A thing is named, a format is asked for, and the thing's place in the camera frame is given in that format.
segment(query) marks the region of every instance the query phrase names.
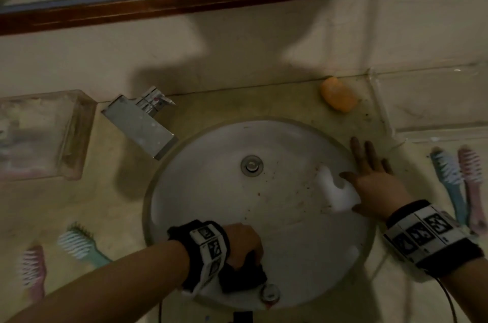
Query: marble countertop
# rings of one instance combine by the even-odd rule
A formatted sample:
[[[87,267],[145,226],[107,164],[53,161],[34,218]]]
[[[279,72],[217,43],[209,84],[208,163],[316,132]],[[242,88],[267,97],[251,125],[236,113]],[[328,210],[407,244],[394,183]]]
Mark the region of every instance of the marble countertop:
[[[385,133],[368,82],[344,78],[360,96],[349,114],[332,111],[322,100],[319,82],[260,86],[173,96],[175,107],[165,108],[157,120],[185,139],[215,124],[256,117],[288,118],[309,124],[347,146],[349,138],[375,142],[396,174],[415,197],[431,199],[448,211],[452,207],[438,182],[427,154],[429,145],[396,142]],[[94,233],[98,248],[117,259],[145,246],[142,202],[160,163],[140,149],[100,114],[99,104],[90,138],[83,176],[0,184],[0,320],[28,305],[16,275],[21,253],[33,242],[44,247],[49,293],[91,270],[56,244],[74,221]],[[482,246],[486,250],[485,240]],[[232,321],[232,310],[201,304],[173,292],[162,305],[163,321]],[[460,322],[468,321],[457,307]],[[296,308],[257,312],[254,320],[279,322],[446,322],[451,321],[448,301],[435,281],[416,283],[385,248],[377,230],[363,265],[355,267],[333,290]],[[153,310],[143,322],[157,322]]]

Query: sink overflow hole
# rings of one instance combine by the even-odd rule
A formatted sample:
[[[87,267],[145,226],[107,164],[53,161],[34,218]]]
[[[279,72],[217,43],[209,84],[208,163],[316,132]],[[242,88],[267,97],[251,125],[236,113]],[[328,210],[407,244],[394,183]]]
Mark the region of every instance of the sink overflow hole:
[[[241,170],[248,177],[257,177],[263,171],[263,160],[259,157],[250,155],[241,161]]]

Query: chrome faucet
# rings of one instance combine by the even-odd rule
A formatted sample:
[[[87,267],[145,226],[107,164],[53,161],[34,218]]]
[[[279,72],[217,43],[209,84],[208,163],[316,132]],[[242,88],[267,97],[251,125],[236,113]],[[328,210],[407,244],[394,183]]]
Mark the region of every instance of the chrome faucet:
[[[154,159],[161,160],[178,138],[153,117],[164,106],[174,104],[153,86],[135,103],[119,95],[101,113]]]

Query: reflected hand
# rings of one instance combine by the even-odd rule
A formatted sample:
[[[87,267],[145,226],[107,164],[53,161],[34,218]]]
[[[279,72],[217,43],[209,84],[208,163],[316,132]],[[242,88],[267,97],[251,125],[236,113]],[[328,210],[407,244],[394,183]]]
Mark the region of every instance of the reflected hand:
[[[361,204],[352,208],[358,214],[380,221],[414,199],[394,175],[388,160],[379,160],[373,143],[364,143],[366,155],[356,137],[351,138],[351,151],[359,174],[343,172],[339,176],[351,183],[361,197]]]
[[[261,238],[250,225],[242,223],[224,225],[230,244],[230,255],[227,264],[235,270],[242,268],[248,253],[254,251],[256,265],[261,263],[263,245]]]

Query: sink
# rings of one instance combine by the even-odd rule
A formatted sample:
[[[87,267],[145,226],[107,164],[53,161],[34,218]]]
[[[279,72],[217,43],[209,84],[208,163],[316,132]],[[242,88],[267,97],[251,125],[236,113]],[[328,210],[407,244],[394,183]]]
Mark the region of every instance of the sink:
[[[262,119],[219,125],[176,147],[149,185],[146,241],[199,219],[252,225],[263,240],[263,268],[281,298],[274,308],[310,301],[333,288],[365,253],[373,225],[334,213],[316,176],[327,165],[338,186],[354,171],[345,147],[294,121]],[[265,309],[259,288],[224,295],[218,279],[200,295],[236,309]]]

